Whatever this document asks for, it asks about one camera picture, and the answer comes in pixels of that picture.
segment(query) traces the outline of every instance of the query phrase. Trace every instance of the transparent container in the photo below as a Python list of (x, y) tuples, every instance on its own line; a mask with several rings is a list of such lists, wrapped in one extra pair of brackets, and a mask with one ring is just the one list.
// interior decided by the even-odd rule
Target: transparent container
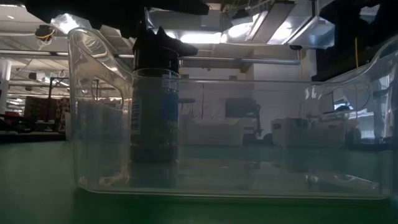
[[(398, 38), (338, 82), (128, 72), (69, 33), (77, 186), (101, 193), (386, 198), (393, 194)], [(145, 75), (163, 73), (164, 78)]]

